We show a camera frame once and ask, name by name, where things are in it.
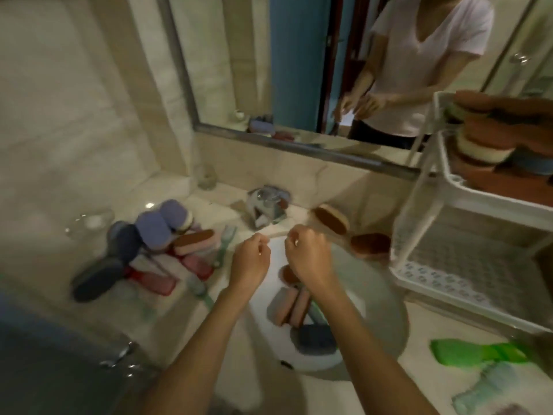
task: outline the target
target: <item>drain hole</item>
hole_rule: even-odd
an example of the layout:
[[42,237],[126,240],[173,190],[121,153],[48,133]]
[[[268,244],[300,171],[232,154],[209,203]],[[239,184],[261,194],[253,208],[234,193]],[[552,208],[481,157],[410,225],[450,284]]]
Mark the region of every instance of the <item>drain hole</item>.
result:
[[287,362],[284,361],[284,360],[280,360],[280,365],[286,367],[287,369],[294,370],[294,367],[292,367],[292,364],[287,363]]

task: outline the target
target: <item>dark pants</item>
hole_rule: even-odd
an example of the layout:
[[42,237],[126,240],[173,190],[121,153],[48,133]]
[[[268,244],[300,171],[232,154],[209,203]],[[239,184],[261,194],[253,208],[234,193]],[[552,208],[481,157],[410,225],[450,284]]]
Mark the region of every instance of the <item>dark pants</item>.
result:
[[[422,151],[424,149],[424,143],[428,141],[429,138],[430,135],[425,135],[423,143],[418,151]],[[370,127],[362,120],[354,120],[351,125],[351,131],[349,132],[349,139],[362,141],[363,143],[411,150],[411,147],[415,143],[416,137],[400,137],[399,135],[390,135]]]

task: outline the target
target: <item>faucet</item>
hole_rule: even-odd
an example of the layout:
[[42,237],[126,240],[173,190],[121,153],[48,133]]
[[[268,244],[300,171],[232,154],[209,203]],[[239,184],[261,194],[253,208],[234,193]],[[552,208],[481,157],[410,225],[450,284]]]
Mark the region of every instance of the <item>faucet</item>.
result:
[[246,210],[252,217],[255,229],[261,230],[284,220],[290,200],[289,192],[271,185],[248,192]]

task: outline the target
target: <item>hand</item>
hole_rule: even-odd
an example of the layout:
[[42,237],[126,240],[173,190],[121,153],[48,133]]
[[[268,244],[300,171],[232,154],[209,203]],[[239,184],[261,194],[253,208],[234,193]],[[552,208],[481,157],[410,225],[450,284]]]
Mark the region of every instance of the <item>hand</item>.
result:
[[357,105],[359,97],[348,93],[338,100],[336,109],[334,110],[334,119],[336,122],[342,121],[342,116],[351,111]]
[[271,249],[269,238],[256,233],[238,245],[232,257],[228,289],[249,301],[269,270]]
[[323,233],[297,225],[284,246],[290,267],[315,297],[340,286],[332,267],[330,242]]
[[367,93],[359,100],[353,111],[355,113],[355,119],[361,120],[370,118],[375,113],[389,108],[393,104],[395,98],[395,95]]

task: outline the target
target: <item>bathroom sink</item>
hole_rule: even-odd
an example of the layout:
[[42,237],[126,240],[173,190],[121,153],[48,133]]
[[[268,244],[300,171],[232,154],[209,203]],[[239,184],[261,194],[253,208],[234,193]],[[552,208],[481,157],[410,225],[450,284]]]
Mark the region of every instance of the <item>bathroom sink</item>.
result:
[[[285,286],[279,278],[280,269],[287,265],[284,239],[285,236],[279,236],[270,240],[269,272],[249,304],[259,333],[269,345],[273,357],[283,365],[293,367],[294,371],[326,380],[349,380],[339,350],[327,356],[302,355],[290,340],[291,327],[277,327],[267,317],[268,305]],[[335,271],[342,286],[384,350],[394,358],[399,357],[409,334],[403,300],[386,278],[383,266],[353,257],[337,244],[339,242],[337,239],[331,249]],[[309,316],[306,323],[312,323]]]

